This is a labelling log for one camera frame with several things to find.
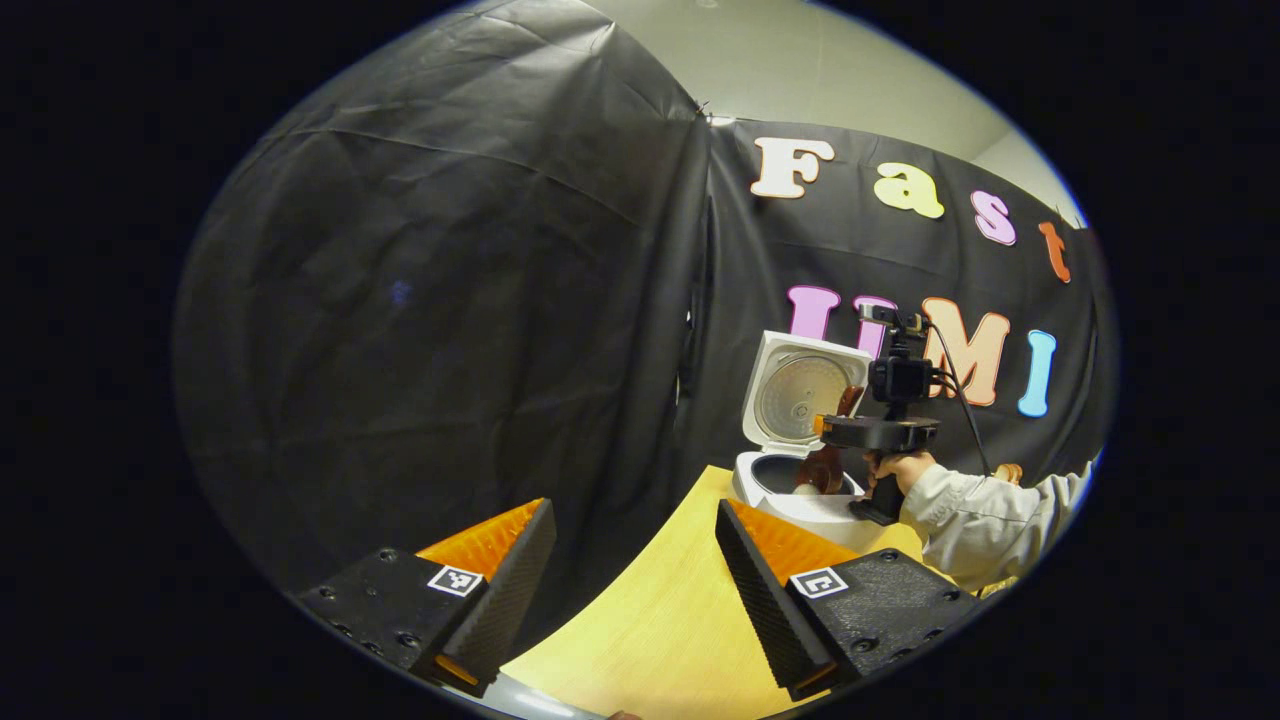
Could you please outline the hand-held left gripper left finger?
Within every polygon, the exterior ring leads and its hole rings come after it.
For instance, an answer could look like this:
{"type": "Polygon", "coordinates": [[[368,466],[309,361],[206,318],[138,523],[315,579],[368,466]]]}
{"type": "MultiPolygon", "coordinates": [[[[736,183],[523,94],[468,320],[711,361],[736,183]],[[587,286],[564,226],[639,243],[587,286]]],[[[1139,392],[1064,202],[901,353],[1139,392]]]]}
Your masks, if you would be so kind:
{"type": "Polygon", "coordinates": [[[484,696],[508,661],[557,538],[535,498],[410,552],[384,547],[296,598],[369,653],[484,696]]]}

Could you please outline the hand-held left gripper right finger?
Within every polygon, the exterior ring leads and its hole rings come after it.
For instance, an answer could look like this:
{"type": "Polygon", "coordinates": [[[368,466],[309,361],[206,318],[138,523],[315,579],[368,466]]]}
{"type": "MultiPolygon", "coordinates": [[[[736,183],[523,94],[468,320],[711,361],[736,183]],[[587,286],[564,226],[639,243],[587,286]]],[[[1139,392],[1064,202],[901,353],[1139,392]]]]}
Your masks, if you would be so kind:
{"type": "Polygon", "coordinates": [[[737,500],[716,539],[776,684],[794,701],[938,643],[980,601],[896,548],[859,555],[737,500]]]}

